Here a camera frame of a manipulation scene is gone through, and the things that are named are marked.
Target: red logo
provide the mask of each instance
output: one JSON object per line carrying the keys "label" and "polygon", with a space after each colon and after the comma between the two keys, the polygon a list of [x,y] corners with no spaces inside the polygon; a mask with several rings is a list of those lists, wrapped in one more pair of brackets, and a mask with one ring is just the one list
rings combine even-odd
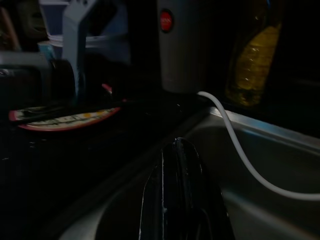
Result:
{"label": "red logo", "polygon": [[162,11],[160,15],[160,24],[161,24],[161,29],[164,32],[169,32],[172,29],[173,18],[169,11],[167,10]]}

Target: bottle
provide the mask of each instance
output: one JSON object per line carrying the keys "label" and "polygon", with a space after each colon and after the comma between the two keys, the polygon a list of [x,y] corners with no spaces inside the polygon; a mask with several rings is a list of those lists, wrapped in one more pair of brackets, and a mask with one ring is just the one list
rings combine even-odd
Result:
{"label": "bottle", "polygon": [[282,27],[284,0],[245,0],[226,96],[245,106],[260,103]]}

